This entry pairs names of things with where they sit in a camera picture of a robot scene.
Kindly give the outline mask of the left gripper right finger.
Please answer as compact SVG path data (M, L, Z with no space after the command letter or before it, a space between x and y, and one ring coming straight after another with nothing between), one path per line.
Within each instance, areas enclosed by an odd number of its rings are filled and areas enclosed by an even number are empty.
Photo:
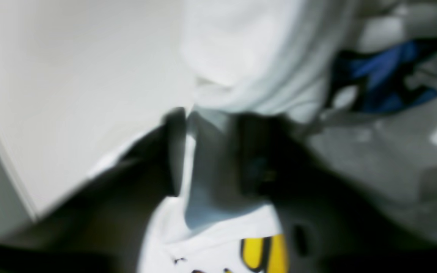
M272 202L290 273L437 273L437 243L387 219L276 117L237 120L241 192Z

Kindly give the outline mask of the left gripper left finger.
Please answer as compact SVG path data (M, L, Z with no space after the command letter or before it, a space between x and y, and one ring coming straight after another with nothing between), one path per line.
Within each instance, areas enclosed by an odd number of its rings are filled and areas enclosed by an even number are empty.
M173 109L42 220L0 238L0 273L137 272L154 211L179 195L186 129Z

